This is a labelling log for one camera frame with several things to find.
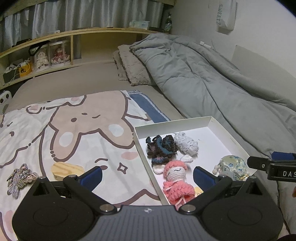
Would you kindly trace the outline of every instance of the white crochet toy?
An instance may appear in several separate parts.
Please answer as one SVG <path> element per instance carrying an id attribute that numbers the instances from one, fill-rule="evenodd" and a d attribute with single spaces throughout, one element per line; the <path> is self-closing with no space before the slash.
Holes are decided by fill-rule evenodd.
<path id="1" fill-rule="evenodd" d="M 49 64 L 49 62 L 48 62 L 46 54 L 44 52 L 40 52 L 38 54 L 38 58 L 36 60 L 36 67 L 38 69 L 40 69 L 42 66 L 46 66 L 48 64 Z"/>
<path id="2" fill-rule="evenodd" d="M 193 140 L 191 137 L 185 135 L 184 132 L 175 133 L 174 142 L 177 144 L 179 149 L 183 151 L 184 155 L 181 160 L 183 162 L 193 162 L 192 156 L 198 152 L 198 142 Z"/>

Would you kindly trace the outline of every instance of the black strap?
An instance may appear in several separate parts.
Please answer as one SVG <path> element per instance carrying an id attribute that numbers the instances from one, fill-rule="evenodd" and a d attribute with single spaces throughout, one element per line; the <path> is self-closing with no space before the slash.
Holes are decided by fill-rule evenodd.
<path id="1" fill-rule="evenodd" d="M 48 44 L 48 43 L 50 43 L 50 41 L 49 40 L 46 40 L 46 41 L 43 41 L 43 42 L 40 42 L 40 43 L 31 45 L 29 47 L 29 56 L 33 57 L 39 51 L 39 49 L 41 49 L 41 47 L 43 45 Z M 31 49 L 34 49 L 34 48 L 37 48 L 37 49 L 36 49 L 36 51 L 33 54 L 31 54 Z"/>

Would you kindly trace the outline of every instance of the pink crochet doll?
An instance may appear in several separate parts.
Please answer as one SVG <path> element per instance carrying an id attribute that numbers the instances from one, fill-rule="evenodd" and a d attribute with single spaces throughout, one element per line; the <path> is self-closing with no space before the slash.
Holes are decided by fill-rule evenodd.
<path id="1" fill-rule="evenodd" d="M 163 183 L 163 192 L 177 210 L 195 198 L 194 187 L 185 182 L 186 171 L 186 164 L 179 160 L 167 163 L 163 171 L 164 177 L 168 180 Z"/>

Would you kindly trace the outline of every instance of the tissue box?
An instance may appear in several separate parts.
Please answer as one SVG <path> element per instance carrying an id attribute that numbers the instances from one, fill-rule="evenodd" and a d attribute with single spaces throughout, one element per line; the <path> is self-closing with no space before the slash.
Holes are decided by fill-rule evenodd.
<path id="1" fill-rule="evenodd" d="M 129 27 L 130 28 L 142 28 L 142 29 L 149 29 L 149 21 L 130 21 Z"/>

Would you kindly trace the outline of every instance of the blue gripper pad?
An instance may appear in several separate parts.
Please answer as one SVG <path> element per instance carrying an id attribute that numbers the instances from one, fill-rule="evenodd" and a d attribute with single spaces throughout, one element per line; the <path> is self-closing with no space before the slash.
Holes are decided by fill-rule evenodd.
<path id="1" fill-rule="evenodd" d="M 271 154 L 273 160 L 296 160 L 296 154 L 274 151 Z"/>
<path id="2" fill-rule="evenodd" d="M 214 186 L 219 181 L 219 179 L 216 176 L 209 173 L 202 167 L 194 168 L 193 180 L 204 192 L 209 190 L 212 186 Z"/>
<path id="3" fill-rule="evenodd" d="M 84 186 L 89 191 L 92 191 L 96 188 L 96 186 L 99 185 L 99 183 L 102 181 L 102 178 L 102 169 L 99 166 L 96 166 L 79 176 L 77 181 L 80 183 L 80 185 Z"/>

